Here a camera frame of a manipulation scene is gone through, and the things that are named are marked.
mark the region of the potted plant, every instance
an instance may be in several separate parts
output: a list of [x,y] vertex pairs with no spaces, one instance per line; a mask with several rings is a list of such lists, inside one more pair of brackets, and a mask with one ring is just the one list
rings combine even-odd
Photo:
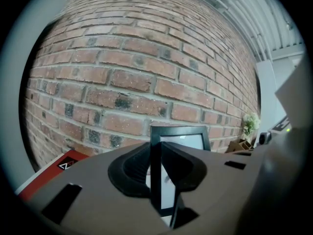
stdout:
[[243,121],[244,121],[243,139],[250,141],[251,133],[254,130],[259,129],[261,121],[259,120],[259,116],[255,112],[244,115]]

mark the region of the white flowers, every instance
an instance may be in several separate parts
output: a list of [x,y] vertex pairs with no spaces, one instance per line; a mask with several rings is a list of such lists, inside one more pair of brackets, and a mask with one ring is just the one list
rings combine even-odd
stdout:
[[245,114],[243,117],[244,120],[244,134],[249,136],[254,130],[259,129],[260,120],[258,115],[254,112],[251,114]]

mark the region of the red object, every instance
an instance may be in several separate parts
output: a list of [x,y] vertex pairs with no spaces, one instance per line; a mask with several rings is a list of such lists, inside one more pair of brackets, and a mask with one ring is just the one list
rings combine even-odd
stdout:
[[33,181],[31,181],[20,193],[19,197],[27,201],[31,196],[43,185],[59,175],[64,170],[70,168],[76,162],[88,158],[87,155],[75,150],[70,150],[57,159],[47,169],[40,173]]

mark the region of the cardboard box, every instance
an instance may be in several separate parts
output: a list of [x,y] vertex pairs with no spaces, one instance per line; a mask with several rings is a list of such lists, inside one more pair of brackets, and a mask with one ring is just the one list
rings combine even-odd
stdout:
[[24,201],[29,200],[40,187],[64,170],[69,169],[76,162],[85,158],[88,158],[88,156],[75,150],[70,150],[65,154],[61,154],[22,184],[15,191],[15,194]]
[[230,141],[226,153],[252,149],[253,146],[247,140],[240,139],[238,141]]

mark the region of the brick wall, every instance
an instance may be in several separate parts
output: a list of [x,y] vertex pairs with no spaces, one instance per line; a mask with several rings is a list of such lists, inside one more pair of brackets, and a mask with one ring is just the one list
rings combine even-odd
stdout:
[[39,44],[24,119],[37,163],[150,139],[150,126],[206,125],[212,150],[257,111],[255,60],[200,0],[67,0]]

